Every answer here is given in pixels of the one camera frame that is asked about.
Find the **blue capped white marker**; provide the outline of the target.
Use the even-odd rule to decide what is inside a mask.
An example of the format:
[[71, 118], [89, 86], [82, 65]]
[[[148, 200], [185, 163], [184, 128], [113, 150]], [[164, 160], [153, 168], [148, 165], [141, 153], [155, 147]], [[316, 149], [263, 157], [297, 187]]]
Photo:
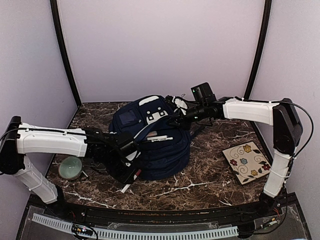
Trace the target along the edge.
[[171, 141], [174, 138], [168, 135], [157, 135], [157, 136], [147, 136], [142, 140], [142, 143], [154, 143], [154, 142], [163, 142], [163, 141]]

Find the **navy blue backpack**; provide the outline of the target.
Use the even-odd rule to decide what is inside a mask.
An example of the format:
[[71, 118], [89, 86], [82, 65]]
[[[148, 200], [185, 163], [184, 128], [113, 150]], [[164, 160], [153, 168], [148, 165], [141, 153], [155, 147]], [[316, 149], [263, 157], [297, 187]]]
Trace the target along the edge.
[[[136, 165], [141, 170], [142, 179], [165, 179], [179, 173], [188, 165], [194, 135], [190, 129], [173, 126], [173, 118], [180, 114], [182, 112], [174, 112], [161, 95], [145, 96], [114, 113], [108, 131], [113, 134], [132, 134], [140, 152]], [[142, 142], [152, 131], [157, 131], [157, 136], [173, 137], [173, 140]]]

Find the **pink highlighter pen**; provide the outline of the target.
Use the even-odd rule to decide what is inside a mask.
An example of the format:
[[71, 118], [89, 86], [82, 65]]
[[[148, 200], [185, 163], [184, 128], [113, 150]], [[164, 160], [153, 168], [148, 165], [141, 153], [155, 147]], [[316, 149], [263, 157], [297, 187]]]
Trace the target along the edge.
[[157, 131], [151, 131], [146, 137], [150, 138], [150, 137], [155, 137], [157, 135], [158, 135]]

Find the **red capped white marker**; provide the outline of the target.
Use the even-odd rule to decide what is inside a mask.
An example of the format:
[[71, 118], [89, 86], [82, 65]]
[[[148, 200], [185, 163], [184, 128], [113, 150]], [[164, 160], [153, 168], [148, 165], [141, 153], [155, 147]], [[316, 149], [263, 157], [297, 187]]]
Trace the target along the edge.
[[138, 176], [141, 174], [141, 169], [139, 169], [137, 172], [135, 172], [134, 174], [133, 174], [133, 176], [132, 177], [130, 177], [129, 178], [129, 181], [124, 185], [124, 187], [121, 189], [121, 193], [125, 193], [127, 190], [128, 190], [128, 188], [135, 182], [135, 180], [138, 178]]

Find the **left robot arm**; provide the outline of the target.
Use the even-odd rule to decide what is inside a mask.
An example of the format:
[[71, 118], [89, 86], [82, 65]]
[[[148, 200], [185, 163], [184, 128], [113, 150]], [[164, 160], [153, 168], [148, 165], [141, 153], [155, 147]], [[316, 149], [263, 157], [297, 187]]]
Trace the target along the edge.
[[67, 218], [70, 206], [61, 188], [47, 180], [28, 158], [30, 153], [62, 154], [93, 159], [103, 164], [110, 176], [131, 185], [140, 170], [138, 145], [129, 132], [119, 135], [98, 128], [60, 129], [10, 120], [0, 138], [0, 172], [19, 179], [60, 218]]

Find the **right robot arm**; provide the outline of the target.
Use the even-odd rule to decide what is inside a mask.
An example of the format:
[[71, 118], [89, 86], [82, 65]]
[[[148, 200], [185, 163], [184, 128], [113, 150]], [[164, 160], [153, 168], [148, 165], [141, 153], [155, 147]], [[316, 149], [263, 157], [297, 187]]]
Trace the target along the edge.
[[240, 97], [217, 99], [209, 83], [191, 88], [192, 107], [181, 107], [172, 118], [173, 124], [188, 130], [192, 123], [203, 119], [243, 120], [272, 127], [273, 158], [263, 191], [255, 205], [255, 213], [266, 217], [275, 208], [278, 195], [284, 191], [295, 159], [308, 145], [310, 138], [299, 146], [303, 124], [297, 110], [305, 109], [289, 98], [282, 100], [252, 100]]

